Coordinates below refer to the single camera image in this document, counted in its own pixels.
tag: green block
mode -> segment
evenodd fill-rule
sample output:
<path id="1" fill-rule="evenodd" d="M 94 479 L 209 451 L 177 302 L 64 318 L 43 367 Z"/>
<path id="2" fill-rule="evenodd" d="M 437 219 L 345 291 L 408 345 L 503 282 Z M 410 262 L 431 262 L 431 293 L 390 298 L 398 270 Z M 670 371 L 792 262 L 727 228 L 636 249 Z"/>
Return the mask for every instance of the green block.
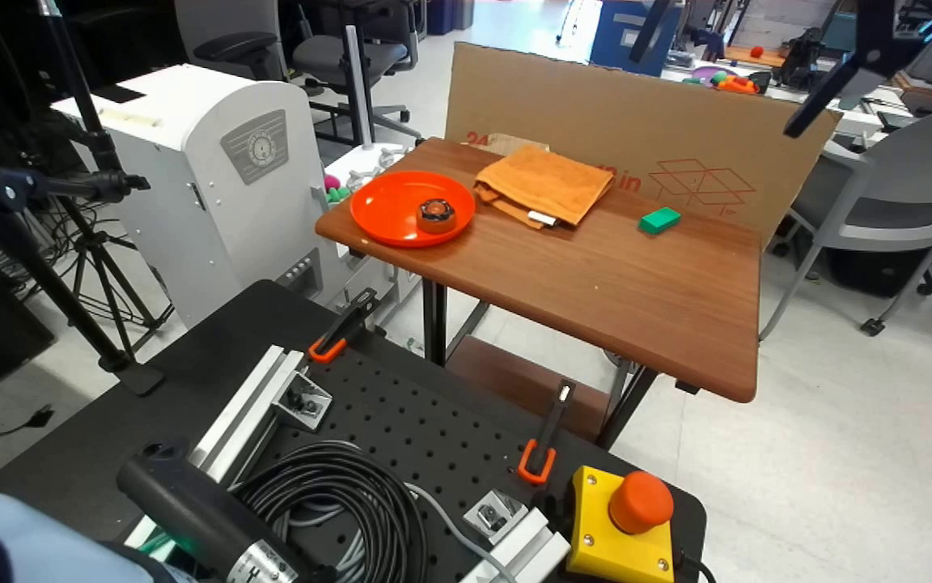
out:
<path id="1" fill-rule="evenodd" d="M 664 234 L 681 219 L 673 207 L 656 207 L 636 219 L 639 234 Z"/>
<path id="2" fill-rule="evenodd" d="M 333 192 L 327 192 L 327 201 L 337 207 L 337 205 L 343 205 L 348 195 L 351 195 L 348 186 L 333 186 Z"/>

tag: tripod stand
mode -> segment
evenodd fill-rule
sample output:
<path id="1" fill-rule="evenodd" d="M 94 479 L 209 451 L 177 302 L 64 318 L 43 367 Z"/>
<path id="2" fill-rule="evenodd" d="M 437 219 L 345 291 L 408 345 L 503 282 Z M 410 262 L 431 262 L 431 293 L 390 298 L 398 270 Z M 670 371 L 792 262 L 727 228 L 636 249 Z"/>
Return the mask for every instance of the tripod stand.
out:
<path id="1" fill-rule="evenodd" d="M 80 331 L 80 335 L 99 352 L 99 369 L 117 371 L 126 388 L 134 395 L 153 392 L 160 382 L 157 369 L 138 367 L 131 355 L 131 344 L 126 335 L 126 327 L 119 320 L 117 293 L 124 291 L 128 303 L 141 314 L 147 322 L 147 334 L 168 318 L 153 318 L 146 302 L 134 293 L 134 287 L 126 282 L 113 255 L 103 249 L 106 237 L 99 237 L 85 216 L 80 207 L 70 196 L 88 201 L 119 201 L 131 186 L 147 186 L 146 178 L 124 173 L 113 141 L 103 132 L 96 109 L 89 108 L 89 90 L 85 82 L 85 72 L 73 58 L 70 36 L 64 30 L 64 19 L 53 6 L 53 0 L 38 0 L 38 13 L 48 21 L 51 43 L 59 47 L 59 58 L 73 85 L 73 100 L 80 108 L 85 121 L 85 138 L 99 165 L 94 173 L 80 173 L 70 180 L 46 180 L 38 172 L 18 169 L 6 172 L 0 169 L 0 246 L 8 258 L 16 258 L 36 285 L 59 303 L 59 311 Z M 117 334 L 124 341 L 124 350 L 113 345 L 113 341 L 96 327 L 96 320 L 85 311 L 85 303 L 69 291 L 69 285 L 53 276 L 53 270 L 43 258 L 38 243 L 33 240 L 29 227 L 18 219 L 25 213 L 29 201 L 48 201 L 48 195 L 59 195 L 60 209 L 77 227 L 77 258 L 94 264 L 106 307 L 113 314 Z"/>

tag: wooden table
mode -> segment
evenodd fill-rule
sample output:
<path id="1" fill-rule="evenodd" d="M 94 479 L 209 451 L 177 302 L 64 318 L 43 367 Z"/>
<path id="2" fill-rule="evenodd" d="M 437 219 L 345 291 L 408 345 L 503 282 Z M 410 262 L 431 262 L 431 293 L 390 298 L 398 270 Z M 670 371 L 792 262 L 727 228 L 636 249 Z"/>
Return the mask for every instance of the wooden table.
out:
<path id="1" fill-rule="evenodd" d="M 496 155 L 431 138 L 390 172 L 423 169 L 472 186 L 488 162 Z M 636 216 L 649 207 L 611 186 L 576 228 L 528 228 L 483 205 L 467 237 L 395 249 L 371 243 L 343 205 L 318 219 L 318 234 L 423 276 L 423 350 L 432 363 L 447 345 L 447 285 L 639 363 L 598 435 L 608 448 L 656 371 L 733 400 L 758 392 L 758 240 L 688 213 L 647 237 Z"/>

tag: orange disc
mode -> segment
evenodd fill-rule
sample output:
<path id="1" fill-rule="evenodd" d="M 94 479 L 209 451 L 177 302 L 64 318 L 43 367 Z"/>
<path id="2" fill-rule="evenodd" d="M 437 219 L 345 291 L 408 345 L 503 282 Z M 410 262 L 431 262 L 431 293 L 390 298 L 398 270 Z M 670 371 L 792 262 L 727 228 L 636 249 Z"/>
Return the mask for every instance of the orange disc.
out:
<path id="1" fill-rule="evenodd" d="M 649 531 L 673 519 L 670 490 L 649 472 L 627 472 L 617 492 L 608 498 L 608 519 L 625 534 Z"/>
<path id="2" fill-rule="evenodd" d="M 427 224 L 427 207 L 442 201 L 447 224 Z M 386 246 L 439 246 L 467 234 L 476 216 L 476 196 L 458 180 L 431 172 L 386 172 L 348 196 L 357 227 Z"/>

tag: black cable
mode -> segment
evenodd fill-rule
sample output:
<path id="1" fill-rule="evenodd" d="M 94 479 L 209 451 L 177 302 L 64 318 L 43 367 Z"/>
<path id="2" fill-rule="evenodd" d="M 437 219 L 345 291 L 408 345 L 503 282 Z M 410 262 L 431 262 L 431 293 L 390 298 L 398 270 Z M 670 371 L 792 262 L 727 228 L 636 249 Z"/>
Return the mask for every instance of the black cable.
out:
<path id="1" fill-rule="evenodd" d="M 704 575 L 704 583 L 717 583 L 715 573 L 710 573 L 710 567 L 696 564 L 696 571 Z"/>
<path id="2" fill-rule="evenodd" d="M 696 561 L 696 558 L 681 558 L 681 553 L 678 553 L 675 564 L 691 564 L 691 567 L 703 573 L 704 583 L 717 583 L 715 573 L 710 573 L 710 567 L 704 567 L 704 564 Z"/>
<path id="3" fill-rule="evenodd" d="M 361 537 L 361 558 L 339 579 L 427 579 L 427 534 L 398 477 L 348 444 L 307 448 L 232 490 L 277 537 L 290 542 L 305 519 L 343 507 Z"/>
<path id="4" fill-rule="evenodd" d="M 33 412 L 22 424 L 2 428 L 0 438 L 18 435 L 25 428 L 46 428 L 51 420 L 51 409 L 43 404 L 38 412 Z"/>

